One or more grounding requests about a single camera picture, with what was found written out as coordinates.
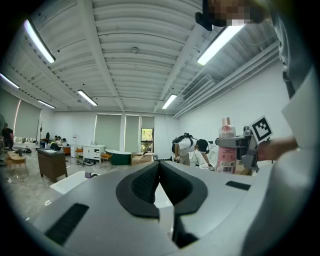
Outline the wooden low table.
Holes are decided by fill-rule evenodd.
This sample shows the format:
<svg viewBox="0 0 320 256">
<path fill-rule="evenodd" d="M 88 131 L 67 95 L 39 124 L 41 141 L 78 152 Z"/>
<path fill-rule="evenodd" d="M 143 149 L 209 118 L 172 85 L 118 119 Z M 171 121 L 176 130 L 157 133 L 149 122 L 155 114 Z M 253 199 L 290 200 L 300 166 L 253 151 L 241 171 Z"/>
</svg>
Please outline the wooden low table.
<svg viewBox="0 0 320 256">
<path fill-rule="evenodd" d="M 13 167 L 16 178 L 19 178 L 19 174 L 17 172 L 17 166 L 24 166 L 26 169 L 27 175 L 29 174 L 26 160 L 27 160 L 27 156 L 25 154 L 15 152 L 15 151 L 7 152 L 6 163 L 9 166 L 9 168 Z"/>
</svg>

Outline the window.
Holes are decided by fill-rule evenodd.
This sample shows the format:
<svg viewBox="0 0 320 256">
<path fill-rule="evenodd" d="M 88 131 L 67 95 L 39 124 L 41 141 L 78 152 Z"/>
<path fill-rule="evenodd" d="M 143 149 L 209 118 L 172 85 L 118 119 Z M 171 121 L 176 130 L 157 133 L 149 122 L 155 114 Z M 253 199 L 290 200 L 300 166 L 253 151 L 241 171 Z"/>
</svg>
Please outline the window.
<svg viewBox="0 0 320 256">
<path fill-rule="evenodd" d="M 142 152 L 154 151 L 154 129 L 153 128 L 142 128 L 140 140 L 141 140 L 140 149 Z"/>
</svg>

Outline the dark green bathtub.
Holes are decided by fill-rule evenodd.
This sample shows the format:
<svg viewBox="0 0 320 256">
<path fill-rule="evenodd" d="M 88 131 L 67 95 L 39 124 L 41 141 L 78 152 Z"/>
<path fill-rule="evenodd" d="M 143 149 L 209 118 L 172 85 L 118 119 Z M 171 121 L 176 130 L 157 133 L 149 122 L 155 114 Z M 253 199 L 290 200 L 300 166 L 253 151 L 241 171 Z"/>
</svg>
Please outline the dark green bathtub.
<svg viewBox="0 0 320 256">
<path fill-rule="evenodd" d="M 113 149 L 105 149 L 106 154 L 111 155 L 110 162 L 113 166 L 130 166 L 131 165 L 131 153 L 121 152 Z"/>
</svg>

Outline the group of seated people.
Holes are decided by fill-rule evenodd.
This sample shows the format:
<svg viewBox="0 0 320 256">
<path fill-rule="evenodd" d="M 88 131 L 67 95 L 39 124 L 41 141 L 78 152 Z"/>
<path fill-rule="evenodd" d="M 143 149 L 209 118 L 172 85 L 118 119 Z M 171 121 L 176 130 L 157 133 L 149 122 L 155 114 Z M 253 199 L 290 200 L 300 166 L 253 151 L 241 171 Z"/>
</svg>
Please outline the group of seated people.
<svg viewBox="0 0 320 256">
<path fill-rule="evenodd" d="M 69 144 L 65 138 L 55 135 L 54 138 L 51 138 L 50 133 L 47 132 L 45 138 L 40 142 L 40 147 L 43 149 L 53 149 L 56 151 L 64 151 L 64 148 L 67 148 Z"/>
</svg>

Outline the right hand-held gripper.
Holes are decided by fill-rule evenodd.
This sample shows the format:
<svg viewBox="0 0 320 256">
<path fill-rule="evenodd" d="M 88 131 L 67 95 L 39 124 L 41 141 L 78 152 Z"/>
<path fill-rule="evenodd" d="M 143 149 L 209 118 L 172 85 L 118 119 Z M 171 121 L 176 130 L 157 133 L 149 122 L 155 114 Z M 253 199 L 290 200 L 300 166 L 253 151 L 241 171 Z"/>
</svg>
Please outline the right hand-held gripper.
<svg viewBox="0 0 320 256">
<path fill-rule="evenodd" d="M 223 148 L 236 148 L 237 159 L 242 162 L 244 168 L 258 171 L 259 145 L 268 141 L 272 135 L 271 126 L 264 115 L 252 124 L 244 126 L 242 136 L 217 138 L 215 144 Z"/>
</svg>

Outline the dark wooden table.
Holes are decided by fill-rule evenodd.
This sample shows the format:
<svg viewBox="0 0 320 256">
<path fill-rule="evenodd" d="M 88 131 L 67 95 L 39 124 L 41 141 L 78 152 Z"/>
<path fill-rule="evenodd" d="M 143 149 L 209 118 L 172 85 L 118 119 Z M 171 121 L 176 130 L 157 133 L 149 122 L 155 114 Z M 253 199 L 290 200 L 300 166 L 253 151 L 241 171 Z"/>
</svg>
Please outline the dark wooden table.
<svg viewBox="0 0 320 256">
<path fill-rule="evenodd" d="M 68 177 L 64 152 L 39 148 L 37 150 L 37 157 L 39 172 L 42 178 L 47 177 L 50 181 L 56 183 L 57 178 L 61 176 Z"/>
</svg>

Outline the person's dark top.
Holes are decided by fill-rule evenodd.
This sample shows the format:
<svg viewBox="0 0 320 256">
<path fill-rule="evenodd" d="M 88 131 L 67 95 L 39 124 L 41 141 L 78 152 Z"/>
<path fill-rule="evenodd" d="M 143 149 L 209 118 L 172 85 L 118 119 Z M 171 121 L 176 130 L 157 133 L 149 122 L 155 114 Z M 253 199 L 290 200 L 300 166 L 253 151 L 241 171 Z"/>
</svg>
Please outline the person's dark top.
<svg viewBox="0 0 320 256">
<path fill-rule="evenodd" d="M 288 17 L 273 10 L 270 12 L 270 18 L 279 39 L 282 78 L 288 97 L 292 98 L 306 79 L 313 66 L 313 60 L 298 29 Z"/>
</svg>

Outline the ceiling light bar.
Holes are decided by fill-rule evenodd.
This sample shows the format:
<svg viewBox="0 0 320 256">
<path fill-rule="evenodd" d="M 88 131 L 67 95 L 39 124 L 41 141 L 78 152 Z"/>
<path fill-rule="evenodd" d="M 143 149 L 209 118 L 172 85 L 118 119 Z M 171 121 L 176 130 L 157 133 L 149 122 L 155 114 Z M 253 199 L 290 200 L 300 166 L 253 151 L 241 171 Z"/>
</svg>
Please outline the ceiling light bar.
<svg viewBox="0 0 320 256">
<path fill-rule="evenodd" d="M 38 50 L 42 53 L 42 55 L 45 57 L 45 59 L 50 63 L 54 63 L 56 58 L 51 53 L 51 51 L 48 49 L 42 38 L 40 37 L 39 33 L 35 29 L 33 23 L 26 19 L 23 23 L 23 27 L 25 31 L 27 32 L 30 39 L 33 41 L 35 46 L 38 48 Z"/>
<path fill-rule="evenodd" d="M 77 93 L 83 97 L 87 102 L 89 102 L 92 106 L 97 107 L 98 104 L 90 97 L 87 93 L 85 93 L 82 89 L 79 89 Z"/>
<path fill-rule="evenodd" d="M 38 99 L 37 101 L 38 101 L 40 104 L 42 104 L 42 105 L 44 105 L 44 106 L 47 106 L 48 108 L 56 109 L 55 106 L 53 106 L 53 105 L 51 105 L 51 104 L 49 104 L 49 103 L 46 103 L 46 102 L 44 102 L 44 101 L 42 101 L 42 100 L 40 100 L 40 99 Z"/>
<path fill-rule="evenodd" d="M 167 101 L 164 103 L 164 105 L 162 106 L 162 109 L 163 110 L 166 110 L 169 106 L 170 106 L 170 104 L 175 100 L 177 98 L 177 94 L 171 94 L 170 96 L 169 96 L 169 98 L 167 99 Z"/>
<path fill-rule="evenodd" d="M 12 80 L 10 80 L 9 78 L 7 78 L 5 75 L 3 75 L 2 73 L 0 73 L 0 77 L 8 84 L 10 84 L 11 86 L 13 86 L 16 89 L 20 89 L 20 87 L 15 84 Z"/>
<path fill-rule="evenodd" d="M 235 37 L 243 28 L 245 24 L 227 26 L 223 28 L 220 33 L 211 41 L 207 48 L 197 58 L 197 63 L 205 66 L 229 41 Z"/>
</svg>

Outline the white cabinet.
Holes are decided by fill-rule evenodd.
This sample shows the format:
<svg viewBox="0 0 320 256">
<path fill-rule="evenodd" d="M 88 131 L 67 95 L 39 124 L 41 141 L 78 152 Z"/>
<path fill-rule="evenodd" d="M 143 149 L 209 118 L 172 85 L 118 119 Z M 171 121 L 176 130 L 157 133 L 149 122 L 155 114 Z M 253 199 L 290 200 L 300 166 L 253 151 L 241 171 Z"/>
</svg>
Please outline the white cabinet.
<svg viewBox="0 0 320 256">
<path fill-rule="evenodd" d="M 104 145 L 84 145 L 83 146 L 83 158 L 85 160 L 95 160 L 102 162 L 101 155 L 104 152 Z"/>
</svg>

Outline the grey window blind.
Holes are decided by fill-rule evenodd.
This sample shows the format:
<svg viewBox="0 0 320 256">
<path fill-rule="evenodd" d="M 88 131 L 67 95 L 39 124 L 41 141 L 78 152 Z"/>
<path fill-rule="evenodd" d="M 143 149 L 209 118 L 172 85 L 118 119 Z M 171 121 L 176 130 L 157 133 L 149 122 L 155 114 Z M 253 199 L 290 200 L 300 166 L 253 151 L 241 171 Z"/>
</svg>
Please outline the grey window blind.
<svg viewBox="0 0 320 256">
<path fill-rule="evenodd" d="M 138 115 L 125 116 L 124 150 L 136 152 L 139 143 L 139 119 Z"/>
<path fill-rule="evenodd" d="M 96 116 L 95 142 L 106 149 L 120 149 L 121 115 L 98 114 Z"/>
</svg>

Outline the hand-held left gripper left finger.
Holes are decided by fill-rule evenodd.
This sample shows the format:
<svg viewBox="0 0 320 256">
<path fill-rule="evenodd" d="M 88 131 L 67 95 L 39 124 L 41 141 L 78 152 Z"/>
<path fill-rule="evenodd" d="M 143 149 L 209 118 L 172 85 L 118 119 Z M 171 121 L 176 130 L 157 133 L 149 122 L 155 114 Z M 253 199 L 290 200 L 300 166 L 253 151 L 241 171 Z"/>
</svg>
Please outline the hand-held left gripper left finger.
<svg viewBox="0 0 320 256">
<path fill-rule="evenodd" d="M 47 206 L 33 222 L 54 254 L 65 256 L 171 256 L 179 248 L 159 221 L 131 215 L 116 196 L 118 183 L 147 167 L 135 165 L 84 181 Z M 49 231 L 74 205 L 86 212 L 60 245 Z"/>
</svg>

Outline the person's right forearm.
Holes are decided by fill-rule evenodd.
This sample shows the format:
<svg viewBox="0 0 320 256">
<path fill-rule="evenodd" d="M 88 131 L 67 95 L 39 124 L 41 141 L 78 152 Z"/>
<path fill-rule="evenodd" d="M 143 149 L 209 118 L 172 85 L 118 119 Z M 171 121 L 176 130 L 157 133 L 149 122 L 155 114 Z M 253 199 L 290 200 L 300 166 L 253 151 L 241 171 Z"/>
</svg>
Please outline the person's right forearm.
<svg viewBox="0 0 320 256">
<path fill-rule="evenodd" d="M 296 138 L 289 136 L 286 138 L 274 138 L 262 142 L 257 148 L 257 160 L 277 161 L 283 154 L 293 151 L 298 147 Z"/>
</svg>

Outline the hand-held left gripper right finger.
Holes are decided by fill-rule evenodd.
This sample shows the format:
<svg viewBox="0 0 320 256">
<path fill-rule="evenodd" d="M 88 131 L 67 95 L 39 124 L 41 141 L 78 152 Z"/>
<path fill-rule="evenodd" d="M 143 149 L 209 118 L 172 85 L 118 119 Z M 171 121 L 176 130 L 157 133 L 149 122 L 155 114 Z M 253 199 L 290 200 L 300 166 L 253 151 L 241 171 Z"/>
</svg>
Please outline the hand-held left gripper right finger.
<svg viewBox="0 0 320 256">
<path fill-rule="evenodd" d="M 224 221 L 245 197 L 254 177 L 159 162 L 159 224 L 186 247 Z"/>
</svg>

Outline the cardboard box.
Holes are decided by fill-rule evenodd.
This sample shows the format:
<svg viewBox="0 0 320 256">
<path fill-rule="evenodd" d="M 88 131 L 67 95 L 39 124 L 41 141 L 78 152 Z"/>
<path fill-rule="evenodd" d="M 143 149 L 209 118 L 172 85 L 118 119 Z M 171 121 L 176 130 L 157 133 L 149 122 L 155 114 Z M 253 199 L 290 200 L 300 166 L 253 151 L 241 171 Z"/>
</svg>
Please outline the cardboard box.
<svg viewBox="0 0 320 256">
<path fill-rule="evenodd" d="M 251 176 L 253 171 L 251 169 L 245 168 L 244 165 L 240 162 L 237 162 L 235 166 L 235 172 L 236 175 L 245 175 L 245 176 Z"/>
<path fill-rule="evenodd" d="M 150 163 L 154 161 L 154 154 L 152 152 L 135 152 L 131 154 L 131 165 L 139 165 Z"/>
</svg>

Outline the ceiling air vent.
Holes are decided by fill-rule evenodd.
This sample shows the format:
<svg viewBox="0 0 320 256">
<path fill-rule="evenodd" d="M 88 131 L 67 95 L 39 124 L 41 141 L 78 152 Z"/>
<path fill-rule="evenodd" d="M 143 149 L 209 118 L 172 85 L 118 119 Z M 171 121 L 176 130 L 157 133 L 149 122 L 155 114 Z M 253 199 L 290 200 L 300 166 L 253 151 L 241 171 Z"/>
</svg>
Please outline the ceiling air vent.
<svg viewBox="0 0 320 256">
<path fill-rule="evenodd" d="M 210 83 L 212 81 L 212 77 L 210 75 L 204 75 L 202 77 L 198 77 L 194 81 L 192 81 L 181 93 L 181 97 L 184 101 L 186 101 L 190 96 L 192 96 L 197 90 L 203 87 L 206 83 Z"/>
</svg>

